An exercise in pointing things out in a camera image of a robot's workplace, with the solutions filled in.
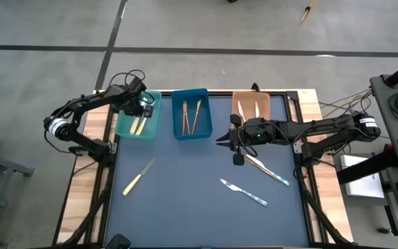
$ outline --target wooden table frame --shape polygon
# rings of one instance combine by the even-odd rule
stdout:
[[[162,95],[171,95],[174,90],[161,90]],[[209,95],[231,96],[233,91],[250,90],[209,90]],[[309,122],[311,120],[320,120],[321,112],[314,89],[299,90],[263,90],[262,92],[270,95],[283,96],[284,106],[287,113],[287,119],[296,122]],[[108,106],[100,107],[88,112],[84,135],[89,138],[99,138],[104,141],[117,142],[117,136],[114,134],[117,114],[109,109]],[[312,136],[308,138],[310,142],[318,142],[326,138],[326,135]],[[332,163],[332,157],[324,155],[324,161]],[[77,158],[74,169],[77,170],[92,160],[88,156]],[[84,219],[90,207],[94,204],[100,191],[105,188],[106,182],[113,180],[113,170],[109,168],[98,167],[94,164],[70,179],[66,198],[63,203],[61,215],[58,220],[53,244],[65,241],[76,230],[78,225]],[[306,174],[305,169],[299,171],[299,174]],[[352,241],[352,234],[346,216],[345,207],[337,181],[336,170],[323,163],[308,171],[309,178],[305,179],[307,188],[311,191],[314,199],[322,207],[327,217],[331,220],[336,229],[349,241]],[[318,221],[312,208],[305,202],[302,195],[303,212],[307,226],[307,233],[310,242],[330,242],[332,238],[327,234],[321,222]],[[105,236],[106,220],[108,216],[108,205],[110,201],[110,192],[108,192],[107,202],[99,209],[95,220],[87,230],[84,240],[80,242],[97,241],[102,243]]]

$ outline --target knife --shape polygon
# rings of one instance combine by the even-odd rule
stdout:
[[[248,195],[249,197],[253,198],[255,201],[259,202],[260,204],[264,205],[265,207],[267,206],[268,202],[264,201],[263,199],[260,199],[252,194],[250,194],[249,192],[246,192],[245,190],[240,189],[239,187],[236,187],[235,185],[232,185],[231,183],[227,182],[224,179],[220,179],[220,181],[225,184],[227,187],[229,187],[231,190],[233,191],[239,191],[242,192],[246,195]]]
[[[278,176],[277,174],[275,174],[275,173],[272,172],[271,170],[267,169],[266,166],[265,166],[262,162],[260,162],[259,160],[255,159],[253,156],[250,156],[250,155],[247,154],[247,155],[245,155],[245,157],[249,159],[248,161],[249,161],[252,165],[258,167],[260,170],[262,170],[263,172],[265,172],[267,175],[269,175],[269,176],[271,176],[272,178],[274,178],[274,179],[276,179],[276,180],[282,182],[283,184],[285,184],[285,185],[287,185],[287,186],[290,186],[290,182],[288,182],[288,181],[285,180],[284,178]]]
[[[259,118],[259,106],[257,105],[257,101],[255,101],[256,103],[256,118]]]
[[[153,101],[153,103],[150,104],[150,107],[154,106],[155,102]],[[136,131],[135,135],[139,136],[142,133],[142,130],[144,128],[146,122],[146,117],[144,117],[144,119],[141,122],[141,125],[138,128],[138,131]]]
[[[238,101],[239,115],[242,117],[243,122],[245,122],[245,116],[243,115],[242,106],[240,105],[240,101]]]
[[[140,103],[140,106],[145,109],[146,106],[146,97],[143,97]],[[136,132],[136,128],[138,127],[139,120],[141,119],[141,116],[135,117],[135,120],[133,121],[133,124],[131,124],[130,128],[130,134],[134,135]]]
[[[122,192],[122,194],[124,196],[126,196],[130,190],[133,188],[133,186],[138,182],[139,178],[141,178],[141,176],[145,175],[145,173],[149,170],[149,168],[154,164],[156,158],[153,158],[150,163],[148,165],[146,165],[146,167],[144,168],[144,170],[142,170],[141,174],[138,174],[133,181],[131,181],[131,183],[129,183],[129,185],[125,188],[125,190]]]

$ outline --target black metal frame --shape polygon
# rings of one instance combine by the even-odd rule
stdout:
[[[297,121],[298,122],[303,122],[303,116],[302,116],[302,112],[301,112],[301,107],[300,107],[300,102],[299,102],[299,95],[296,91],[265,91],[266,93],[268,93],[270,96],[281,96],[283,99],[283,104],[285,107],[285,112],[286,112],[286,116],[287,116],[287,121],[292,121],[292,116],[291,116],[291,106],[290,106],[290,100],[293,101],[294,103],[294,108],[296,109],[296,115],[297,115]],[[231,97],[233,94],[233,91],[213,91],[210,90],[209,91],[209,95],[210,96],[227,96],[227,97]],[[163,97],[169,97],[171,96],[171,91],[163,91],[162,92],[162,96]],[[104,137],[103,137],[103,141],[104,142],[108,142],[108,136],[110,134],[111,131],[111,125],[112,125],[112,121],[113,121],[113,111],[109,108],[108,109],[108,114],[107,114],[107,120],[106,120],[106,126],[104,129]],[[117,135],[115,135],[115,139],[114,139],[114,143],[116,143],[118,141],[118,137]],[[292,153],[294,155],[294,162],[295,162],[295,167],[299,167],[300,164],[299,162],[296,160],[296,158],[298,158],[296,152],[294,151],[293,147],[291,147]],[[108,210],[109,210],[109,205],[110,205],[110,199],[111,199],[111,185],[107,185],[107,184],[112,184],[113,183],[113,177],[114,177],[114,172],[115,172],[115,167],[116,165],[111,165],[108,171],[108,176],[107,176],[107,180],[106,180],[106,186],[104,187],[104,189],[109,188],[109,191],[107,191],[106,193],[106,198],[105,198],[105,202],[102,206],[102,214],[101,214],[101,218],[100,218],[100,224],[99,224],[99,233],[97,236],[97,243],[98,244],[104,244],[104,237],[105,237],[105,229],[106,229],[106,222],[108,219]],[[92,195],[92,199],[91,199],[91,207],[94,205],[94,203],[96,202],[96,200],[98,199],[98,195],[100,192],[100,187],[101,187],[101,179],[102,179],[102,174],[104,172],[104,166],[103,165],[99,165],[97,168],[97,172],[96,172],[96,177],[95,177],[95,184],[93,186],[93,195]],[[313,197],[315,199],[315,201],[318,203],[318,205],[320,206],[321,202],[320,202],[320,198],[319,198],[319,192],[317,190],[317,184],[316,184],[316,178],[314,175],[314,171],[312,168],[310,168],[308,170],[308,176],[310,178],[310,186],[311,186],[311,193],[313,194]],[[298,177],[303,177],[302,175],[302,171],[298,170]],[[301,184],[297,181],[297,184],[299,186],[299,192],[301,195],[301,203],[302,203],[302,209],[303,209],[303,216],[305,219],[305,224],[306,224],[306,230],[307,230],[307,236],[308,236],[308,240],[309,240],[309,244],[315,243],[315,238],[314,238],[314,231],[313,231],[313,227],[312,227],[312,222],[311,222],[311,216],[310,216],[310,208],[308,207],[308,204],[304,198],[303,195],[303,188],[301,186]],[[68,184],[68,189],[67,189],[67,193],[66,193],[66,199],[64,200],[64,203],[62,205],[62,209],[61,209],[61,215],[59,217],[58,220],[58,224],[57,224],[57,229],[55,231],[55,236],[53,238],[53,245],[55,245],[57,243],[57,238],[59,235],[59,231],[61,228],[61,223],[62,223],[62,219],[63,219],[63,215],[64,215],[64,211],[65,211],[65,207],[66,207],[66,202],[67,202],[67,196],[68,196],[68,192],[70,190],[70,185],[71,185],[71,179],[69,181]],[[321,242],[322,243],[327,243],[328,242],[328,237],[327,237],[327,233],[325,228],[323,227],[322,223],[320,221],[318,221],[319,223],[319,232],[321,234]],[[92,231],[93,231],[93,221],[91,221],[91,224],[89,225],[89,229],[86,231],[85,233],[85,237],[84,237],[84,243],[91,243],[91,235],[92,235]]]

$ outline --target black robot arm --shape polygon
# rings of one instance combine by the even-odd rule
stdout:
[[[235,128],[226,135],[217,139],[218,145],[226,146],[236,152],[234,164],[242,165],[243,156],[240,149],[247,154],[257,156],[254,145],[277,144],[301,146],[301,163],[306,165],[312,160],[322,157],[323,153],[332,149],[339,149],[352,141],[371,142],[379,137],[381,131],[372,116],[359,113],[354,116],[342,115],[318,121],[297,123],[278,120],[252,118],[243,125],[238,115],[232,114],[230,122]],[[298,141],[303,137],[334,133],[334,135],[320,142]]]
[[[125,115],[128,116],[141,115],[144,111],[144,108],[141,105],[143,101],[141,100],[141,94],[145,92],[145,90],[146,87],[142,80],[135,76],[130,84],[125,82],[124,85],[109,85],[109,87],[107,87],[103,92],[98,91],[92,95],[81,95],[80,98],[69,100],[64,106],[56,109],[50,116],[44,119],[44,137],[46,139],[46,133],[49,132],[60,140],[76,142],[80,145],[77,149],[88,151],[88,155],[98,162],[100,167],[109,167],[114,165],[115,152],[111,150],[110,145],[108,145],[106,141],[100,139],[92,140],[77,131],[77,128],[81,123],[82,115],[87,111],[102,107],[106,104],[110,104],[111,109],[114,112],[123,111]],[[75,153],[74,147],[69,148],[69,150]],[[63,243],[64,245],[77,244],[87,228],[89,228],[98,210],[102,204],[106,202],[111,193],[111,189],[109,187],[111,186],[111,183],[109,182],[109,179],[107,181],[106,187],[102,190],[96,201],[91,206],[87,216],[81,222],[73,235]]]
[[[90,139],[77,131],[81,118],[87,111],[111,104],[114,112],[123,111],[125,115],[137,116],[144,111],[140,95],[146,90],[141,79],[135,77],[130,84],[111,85],[104,92],[81,95],[69,100],[44,120],[46,131],[63,141],[73,141],[88,150],[88,155],[101,164],[111,161],[110,146],[100,139]]]

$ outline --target desk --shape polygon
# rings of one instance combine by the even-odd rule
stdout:
[[[317,100],[316,92],[314,89],[297,90],[299,98],[299,107],[301,109],[303,121],[308,122],[311,120],[321,119],[321,112],[319,103]],[[114,129],[111,129],[110,134],[104,134],[106,120],[107,120],[108,107],[101,107],[96,110],[92,110],[88,113],[86,126],[84,129],[84,135],[89,138],[103,138],[109,136],[110,140],[114,139]],[[296,112],[294,109],[291,111],[293,119],[296,119]],[[116,123],[116,116],[113,116],[112,125]],[[315,136],[310,140],[316,142],[324,139],[325,136]],[[332,161],[331,158],[324,156],[323,160]],[[83,167],[84,165],[91,162],[90,158],[81,157],[77,159],[75,169]],[[57,232],[55,234],[54,242],[65,241],[74,232],[77,226],[80,224],[82,219],[85,217],[90,207],[93,185],[96,178],[96,172],[99,170],[94,165],[76,175],[71,181],[68,189],[66,200],[61,214],[61,222],[58,223]],[[339,232],[346,238],[352,241],[352,234],[346,216],[345,207],[343,205],[343,199],[341,190],[337,182],[337,176],[335,169],[329,165],[317,165],[314,167],[314,175],[317,183],[317,190],[320,196],[321,206],[328,218],[339,230]],[[98,212],[98,216],[94,222],[92,231],[92,241],[97,239],[98,229],[100,224],[101,211]],[[320,241],[321,235],[318,233],[318,221],[314,213],[310,212],[312,228],[314,231],[314,240]]]

